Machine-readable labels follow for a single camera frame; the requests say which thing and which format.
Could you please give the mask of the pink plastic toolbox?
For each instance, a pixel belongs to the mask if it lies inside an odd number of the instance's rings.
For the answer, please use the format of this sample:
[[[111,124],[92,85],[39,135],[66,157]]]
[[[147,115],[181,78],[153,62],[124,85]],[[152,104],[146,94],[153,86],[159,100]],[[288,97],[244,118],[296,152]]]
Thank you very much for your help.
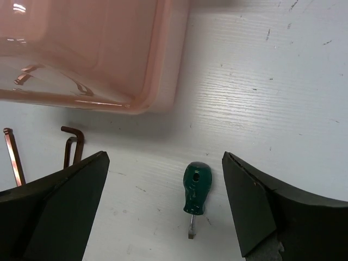
[[[1,100],[168,111],[189,9],[189,1],[1,1]]]

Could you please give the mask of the long brown hex key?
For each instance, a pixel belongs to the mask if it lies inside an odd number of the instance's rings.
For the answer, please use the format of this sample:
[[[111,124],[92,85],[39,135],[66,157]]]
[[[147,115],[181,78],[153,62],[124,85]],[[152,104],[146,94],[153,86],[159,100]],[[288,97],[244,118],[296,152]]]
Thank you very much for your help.
[[[22,168],[16,140],[15,140],[15,137],[13,134],[13,130],[11,128],[4,128],[3,133],[5,136],[5,142],[6,142],[6,145],[8,148],[8,152],[9,152],[9,157],[11,160],[11,165],[13,168],[13,173],[14,173],[16,185],[18,187],[25,185],[26,180],[24,177],[24,172],[23,172],[23,168]]]

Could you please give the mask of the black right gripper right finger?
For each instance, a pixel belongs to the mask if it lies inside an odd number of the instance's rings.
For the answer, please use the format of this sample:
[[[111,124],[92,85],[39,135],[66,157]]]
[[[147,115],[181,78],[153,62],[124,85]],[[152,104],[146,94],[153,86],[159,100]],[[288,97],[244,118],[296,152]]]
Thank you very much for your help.
[[[347,260],[347,202],[274,178],[225,152],[223,176],[246,260]]]

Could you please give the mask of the green stubby screwdriver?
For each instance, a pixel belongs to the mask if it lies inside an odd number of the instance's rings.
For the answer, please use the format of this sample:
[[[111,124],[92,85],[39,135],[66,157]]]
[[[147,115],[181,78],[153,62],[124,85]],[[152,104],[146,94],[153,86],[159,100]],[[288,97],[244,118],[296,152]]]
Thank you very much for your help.
[[[185,190],[184,212],[191,215],[188,238],[195,237],[195,219],[205,212],[205,203],[212,187],[213,174],[210,166],[200,161],[191,162],[185,169],[183,186]]]

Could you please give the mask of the thick brown hex key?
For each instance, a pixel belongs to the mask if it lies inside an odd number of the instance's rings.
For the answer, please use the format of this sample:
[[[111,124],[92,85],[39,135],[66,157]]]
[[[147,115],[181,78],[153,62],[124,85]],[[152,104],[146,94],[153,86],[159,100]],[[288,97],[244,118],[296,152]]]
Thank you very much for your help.
[[[68,168],[70,166],[71,147],[74,142],[76,143],[76,148],[74,152],[73,164],[80,162],[82,159],[84,148],[84,134],[78,129],[66,126],[62,126],[61,131],[72,134],[72,136],[69,137],[66,141],[64,152],[63,168]]]

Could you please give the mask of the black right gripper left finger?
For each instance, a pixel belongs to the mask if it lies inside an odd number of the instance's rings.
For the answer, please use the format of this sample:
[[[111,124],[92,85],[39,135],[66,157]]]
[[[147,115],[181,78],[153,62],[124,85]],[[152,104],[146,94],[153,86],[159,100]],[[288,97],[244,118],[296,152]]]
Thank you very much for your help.
[[[82,260],[109,163],[100,151],[1,191],[1,260]]]

